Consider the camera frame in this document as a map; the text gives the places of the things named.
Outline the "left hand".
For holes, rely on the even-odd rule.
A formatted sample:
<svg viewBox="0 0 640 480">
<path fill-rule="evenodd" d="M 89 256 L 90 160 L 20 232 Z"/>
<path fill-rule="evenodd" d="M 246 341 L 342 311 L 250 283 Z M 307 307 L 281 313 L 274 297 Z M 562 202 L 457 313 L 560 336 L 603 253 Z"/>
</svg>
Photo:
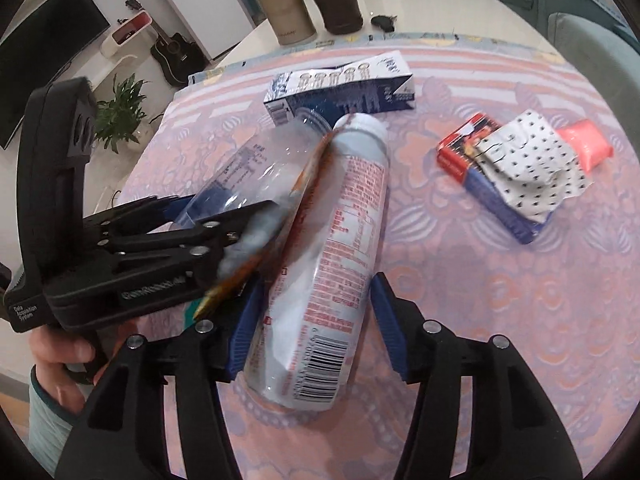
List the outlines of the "left hand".
<svg viewBox="0 0 640 480">
<path fill-rule="evenodd" d="M 40 326 L 30 333 L 29 348 L 41 389 L 65 411 L 79 414 L 86 400 L 68 376 L 65 365 L 90 363 L 96 357 L 96 348 L 77 334 L 49 326 Z"/>
</svg>

